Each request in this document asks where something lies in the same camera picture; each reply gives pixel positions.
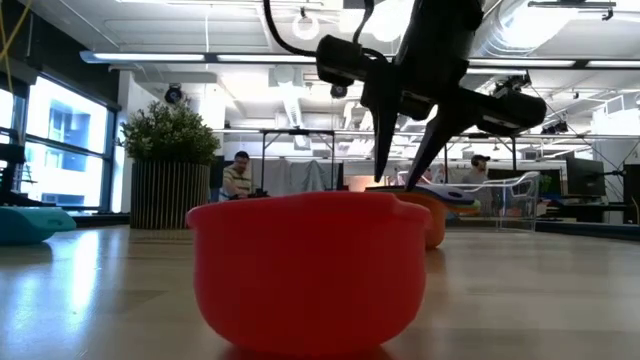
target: cap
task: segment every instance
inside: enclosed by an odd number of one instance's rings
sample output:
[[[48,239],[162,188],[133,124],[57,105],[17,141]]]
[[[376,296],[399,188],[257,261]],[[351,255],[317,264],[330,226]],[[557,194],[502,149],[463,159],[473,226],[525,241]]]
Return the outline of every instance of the cap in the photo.
[[[490,156],[484,156],[484,155],[473,155],[473,157],[471,158],[471,162],[478,162],[478,161],[489,161],[491,160]]]

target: monitor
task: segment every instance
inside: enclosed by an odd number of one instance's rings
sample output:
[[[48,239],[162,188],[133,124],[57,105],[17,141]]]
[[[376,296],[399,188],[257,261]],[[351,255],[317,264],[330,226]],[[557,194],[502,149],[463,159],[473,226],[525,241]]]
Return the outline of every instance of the monitor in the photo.
[[[604,164],[585,159],[567,160],[567,195],[606,196]]]

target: red bowl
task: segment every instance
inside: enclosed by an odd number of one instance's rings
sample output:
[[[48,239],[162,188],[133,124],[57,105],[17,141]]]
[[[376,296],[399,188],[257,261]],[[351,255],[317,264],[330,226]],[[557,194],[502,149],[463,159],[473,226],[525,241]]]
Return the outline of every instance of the red bowl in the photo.
[[[218,334],[289,355],[373,348],[415,317],[428,209],[322,192],[193,209],[195,293]]]

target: fluorescent light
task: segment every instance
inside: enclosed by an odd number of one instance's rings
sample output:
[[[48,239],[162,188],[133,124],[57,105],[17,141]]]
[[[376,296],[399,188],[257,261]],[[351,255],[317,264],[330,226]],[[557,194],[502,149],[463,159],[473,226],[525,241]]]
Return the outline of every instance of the fluorescent light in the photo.
[[[223,134],[258,134],[260,130],[256,129],[215,129],[214,133],[223,133]]]
[[[218,55],[221,63],[305,63],[315,64],[313,57],[299,55],[251,55],[251,54],[221,54]]]
[[[528,4],[531,8],[552,8],[552,9],[611,9],[616,6],[615,2],[612,1],[588,1],[588,2],[578,2],[574,1],[573,3],[567,2],[559,2],[559,1],[531,1]]]
[[[206,5],[206,6],[262,6],[262,1],[259,0],[116,0],[121,3],[137,3],[137,4],[165,4],[165,5]],[[272,7],[299,7],[302,5],[316,5],[322,6],[321,2],[317,1],[292,1],[292,0],[275,0],[271,3]]]
[[[522,69],[490,69],[490,68],[470,68],[469,75],[526,75],[527,70]]]
[[[568,68],[575,65],[574,60],[547,60],[547,59],[470,59],[471,66],[495,66],[495,67],[557,67]]]
[[[365,157],[365,156],[336,156],[335,160],[339,161],[373,161],[373,157]],[[411,158],[404,157],[390,157],[387,160],[389,161],[409,161]]]
[[[283,156],[285,159],[289,160],[322,160],[325,159],[322,156]]]
[[[373,131],[336,130],[335,135],[373,136]],[[422,132],[398,131],[395,136],[423,136]]]
[[[587,67],[640,68],[640,60],[594,60]]]
[[[363,136],[373,136],[373,131],[336,131],[334,132],[336,135],[363,135]]]
[[[103,61],[204,61],[203,54],[94,53],[93,56]]]

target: man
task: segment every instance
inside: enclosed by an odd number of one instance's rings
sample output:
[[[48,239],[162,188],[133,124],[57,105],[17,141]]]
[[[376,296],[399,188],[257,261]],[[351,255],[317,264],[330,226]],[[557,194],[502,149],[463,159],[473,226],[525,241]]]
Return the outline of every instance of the man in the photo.
[[[482,184],[489,180],[487,177],[487,161],[489,156],[473,155],[471,158],[471,170],[462,178],[463,184]]]
[[[471,170],[462,178],[463,184],[482,184],[489,180],[487,177],[487,161],[491,160],[489,156],[473,155],[471,158]],[[480,201],[480,214],[483,216],[491,216],[493,196],[490,188],[480,189],[474,192],[476,200]]]
[[[251,179],[247,174],[249,154],[238,151],[233,159],[233,164],[224,168],[222,172],[222,189],[220,189],[219,201],[227,201],[237,196],[245,199],[251,193]]]

